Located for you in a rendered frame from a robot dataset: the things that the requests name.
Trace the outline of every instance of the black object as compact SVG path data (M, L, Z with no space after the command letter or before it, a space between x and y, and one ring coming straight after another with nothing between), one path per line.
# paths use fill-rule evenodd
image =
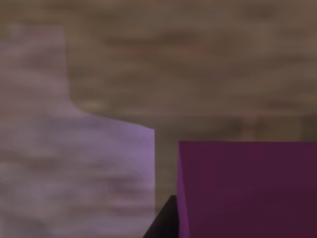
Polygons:
M178 238L179 220L176 196L165 203L143 238Z

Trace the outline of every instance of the maroon rectangle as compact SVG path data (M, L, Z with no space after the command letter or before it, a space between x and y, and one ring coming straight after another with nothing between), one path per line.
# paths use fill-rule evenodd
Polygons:
M181 238L317 237L317 144L179 144Z

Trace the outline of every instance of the purple box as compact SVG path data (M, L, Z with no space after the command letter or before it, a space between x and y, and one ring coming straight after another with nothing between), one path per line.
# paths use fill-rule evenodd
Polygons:
M180 238L317 238L317 144L179 144Z

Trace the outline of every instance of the box top face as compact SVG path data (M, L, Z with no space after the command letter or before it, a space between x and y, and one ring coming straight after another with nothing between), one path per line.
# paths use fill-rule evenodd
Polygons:
M311 208L316 207L314 201L317 200L315 143L185 141L180 142L179 151L182 182L179 185L183 186L179 196L183 196L186 203L190 237L213 226L213 231L202 234L222 237L225 232L219 229L230 232L235 229L227 226L233 226L248 237L245 232L253 223L258 230L250 234L254 236L263 234L261 230L269 232L268 227L276 230L276 222L271 225L268 222L276 219L277 223L287 223L287 217L293 217L292 223L310 220L317 224L317 209L312 213ZM244 231L238 221L248 224ZM284 230L290 231L282 228L279 231L282 237Z

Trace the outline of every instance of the brown surface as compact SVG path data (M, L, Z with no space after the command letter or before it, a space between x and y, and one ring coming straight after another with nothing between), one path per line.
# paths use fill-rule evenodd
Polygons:
M77 107L156 129L159 208L175 192L177 140L243 138L240 119L214 117L291 114L259 136L300 138L280 135L316 112L316 4L3 0L0 16L63 23Z

